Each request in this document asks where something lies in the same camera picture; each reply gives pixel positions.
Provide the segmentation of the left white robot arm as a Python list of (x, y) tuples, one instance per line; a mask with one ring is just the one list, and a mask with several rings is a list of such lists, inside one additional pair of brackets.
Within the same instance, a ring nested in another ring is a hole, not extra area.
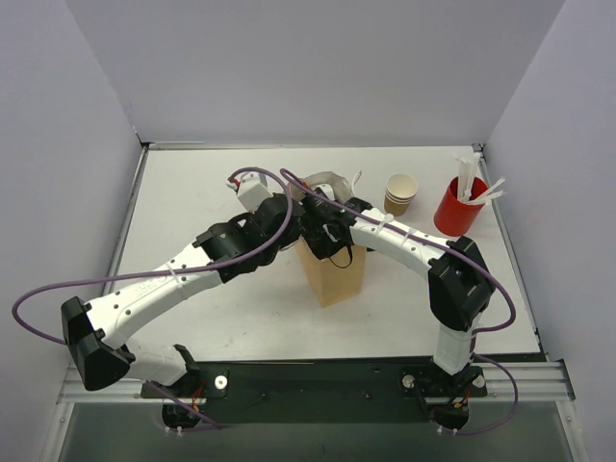
[(75, 296), (64, 302), (64, 340), (84, 387), (98, 391), (135, 378), (176, 396), (191, 393), (197, 372), (188, 350), (141, 343), (134, 334), (190, 297), (271, 264), (298, 240), (303, 214), (296, 201), (276, 193), (255, 212), (210, 226), (160, 266), (158, 276), (90, 301)]

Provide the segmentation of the stack of paper cups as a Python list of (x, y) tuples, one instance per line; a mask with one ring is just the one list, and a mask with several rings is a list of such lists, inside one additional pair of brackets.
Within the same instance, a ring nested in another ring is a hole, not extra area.
[(418, 181), (408, 174), (391, 176), (385, 187), (384, 209), (394, 217), (402, 216), (419, 191)]

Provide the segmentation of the brown paper bag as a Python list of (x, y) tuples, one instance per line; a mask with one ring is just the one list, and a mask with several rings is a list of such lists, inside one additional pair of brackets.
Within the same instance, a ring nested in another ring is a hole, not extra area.
[[(298, 202), (305, 195), (295, 186), (290, 186), (290, 191)], [(340, 250), (331, 260), (318, 260), (302, 237), (295, 245), (305, 275), (322, 307), (339, 303), (361, 293), (367, 249), (357, 244), (353, 244), (351, 249), (352, 260), (348, 258), (345, 249)]]

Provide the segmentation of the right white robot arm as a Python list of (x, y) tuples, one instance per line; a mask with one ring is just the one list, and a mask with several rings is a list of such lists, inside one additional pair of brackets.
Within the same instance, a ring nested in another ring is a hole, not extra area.
[(316, 258), (356, 245), (426, 278), (430, 310), (440, 323), (432, 360), (450, 375), (465, 370), (472, 361), (474, 330), (495, 291), (476, 243), (467, 237), (452, 242), (427, 235), (357, 197), (339, 208), (329, 199), (290, 190), (304, 210), (303, 238)]

